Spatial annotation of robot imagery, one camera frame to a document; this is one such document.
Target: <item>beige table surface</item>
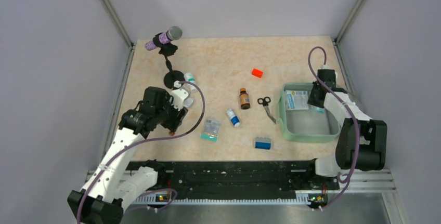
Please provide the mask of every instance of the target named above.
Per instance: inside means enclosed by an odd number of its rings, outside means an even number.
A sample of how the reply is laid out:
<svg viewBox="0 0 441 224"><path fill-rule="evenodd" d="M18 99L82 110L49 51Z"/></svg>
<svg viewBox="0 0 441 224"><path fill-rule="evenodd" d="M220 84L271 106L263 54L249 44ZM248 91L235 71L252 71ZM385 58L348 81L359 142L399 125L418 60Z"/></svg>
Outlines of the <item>beige table surface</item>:
<svg viewBox="0 0 441 224"><path fill-rule="evenodd" d="M167 73L164 57L158 49L147 51L148 40L139 40L124 92L122 113L133 108L142 99L145 88L163 84ZM330 143L296 143L285 140L280 123L273 125L257 98L269 96L271 113L278 117L277 101L282 85L287 82L312 82L307 57L315 46L322 46L328 54L327 64L339 74L341 70L329 36L308 37L249 37L249 38L189 38L173 41L179 47L169 57L174 70L192 72L204 93L205 117L198 128L183 138L145 143L139 146L133 161L158 159L161 161L259 161L310 160L326 156L335 150L336 140ZM317 50L312 57L315 70L323 63L323 54ZM251 75L253 68L264 72L262 78ZM338 84L344 86L342 76ZM250 95L251 108L240 110L239 88ZM176 134L189 130L199 118L202 101L199 93L191 94L194 104L189 109ZM233 108L242 128L233 128L226 110ZM200 138L205 119L222 122L218 142ZM168 136L168 130L158 126L149 138ZM272 139L270 150L253 148L255 137Z"/></svg>

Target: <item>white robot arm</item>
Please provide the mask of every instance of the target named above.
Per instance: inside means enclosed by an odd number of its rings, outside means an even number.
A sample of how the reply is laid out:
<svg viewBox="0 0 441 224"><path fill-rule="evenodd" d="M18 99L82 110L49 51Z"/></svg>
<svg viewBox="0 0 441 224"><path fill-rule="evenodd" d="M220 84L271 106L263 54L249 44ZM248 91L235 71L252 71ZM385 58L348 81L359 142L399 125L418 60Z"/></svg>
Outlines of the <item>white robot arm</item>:
<svg viewBox="0 0 441 224"><path fill-rule="evenodd" d="M121 153L110 165L108 164L123 149L146 139L158 124L169 129L170 135L174 135L187 113L183 103L190 96L189 90L182 87L179 82L175 83L175 87L177 89L170 94L162 88L148 87L137 107L123 114L112 144L92 178L79 192L72 190L68 197L74 215L80 208L82 198L86 197L82 205L81 222L119 223L130 204L144 191L157 184L158 171L151 167L141 167L129 180L120 183L136 147ZM95 177L100 173L101 176L93 185Z"/></svg>
<svg viewBox="0 0 441 224"><path fill-rule="evenodd" d="M381 120L373 120L364 114L351 101L347 92L336 86L334 70L320 69L317 76L342 101L329 93L318 81L313 82L308 103L328 110L341 127L335 154L316 160L316 174L334 177L341 170L349 169L354 157L357 157L356 169L365 171L383 169L386 154L386 123ZM359 133L355 133L354 121L346 106L357 119ZM360 137L359 151L355 155L355 146L357 145L355 140L358 135Z"/></svg>

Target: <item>microphone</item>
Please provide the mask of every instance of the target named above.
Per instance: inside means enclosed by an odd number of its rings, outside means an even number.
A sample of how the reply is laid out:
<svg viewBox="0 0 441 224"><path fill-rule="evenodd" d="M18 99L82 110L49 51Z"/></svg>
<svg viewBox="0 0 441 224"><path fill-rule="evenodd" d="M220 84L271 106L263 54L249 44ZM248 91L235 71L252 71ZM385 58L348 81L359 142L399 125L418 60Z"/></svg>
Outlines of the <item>microphone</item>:
<svg viewBox="0 0 441 224"><path fill-rule="evenodd" d="M182 29L179 27L171 27L167 32L160 33L153 37L153 39L146 43L145 47L148 51L152 51L162 45L168 44L182 37Z"/></svg>

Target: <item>blue lego brick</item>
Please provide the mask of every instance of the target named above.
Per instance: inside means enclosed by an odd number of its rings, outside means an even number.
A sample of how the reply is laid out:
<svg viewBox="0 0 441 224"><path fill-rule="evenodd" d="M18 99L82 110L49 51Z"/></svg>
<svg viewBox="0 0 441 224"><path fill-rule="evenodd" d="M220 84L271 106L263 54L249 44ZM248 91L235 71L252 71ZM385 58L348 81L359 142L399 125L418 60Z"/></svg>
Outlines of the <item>blue lego brick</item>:
<svg viewBox="0 0 441 224"><path fill-rule="evenodd" d="M254 147L256 149L269 150L269 149L271 149L271 139L263 138L263 137L257 137L256 141L254 142Z"/></svg>

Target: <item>green plastic basket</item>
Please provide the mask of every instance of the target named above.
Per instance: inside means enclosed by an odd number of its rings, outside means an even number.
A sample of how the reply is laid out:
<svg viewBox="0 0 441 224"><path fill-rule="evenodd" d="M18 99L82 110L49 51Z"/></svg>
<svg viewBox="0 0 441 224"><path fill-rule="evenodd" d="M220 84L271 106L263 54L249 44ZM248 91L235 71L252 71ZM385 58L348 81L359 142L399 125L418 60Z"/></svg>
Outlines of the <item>green plastic basket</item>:
<svg viewBox="0 0 441 224"><path fill-rule="evenodd" d="M279 98L279 121L283 137L293 142L325 143L340 134L335 117L325 109L324 113L314 110L286 110L286 90L311 92L312 83L286 83Z"/></svg>

